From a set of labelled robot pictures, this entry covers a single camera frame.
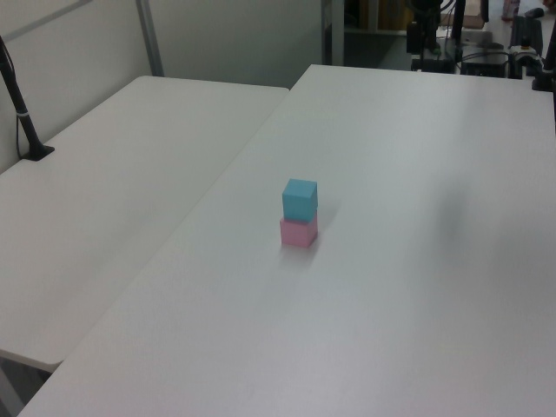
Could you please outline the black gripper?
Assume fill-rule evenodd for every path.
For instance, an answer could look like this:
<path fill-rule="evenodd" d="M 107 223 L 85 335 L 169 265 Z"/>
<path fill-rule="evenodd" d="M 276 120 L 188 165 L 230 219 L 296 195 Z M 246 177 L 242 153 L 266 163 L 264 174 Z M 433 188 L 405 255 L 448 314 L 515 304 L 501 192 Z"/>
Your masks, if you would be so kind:
<path fill-rule="evenodd" d="M 420 54 L 421 52 L 421 25 L 424 24 L 424 47 L 427 50 L 436 50 L 438 43 L 436 33 L 440 20 L 441 0 L 412 0 L 411 8 L 414 20 L 407 24 L 407 53 Z"/>

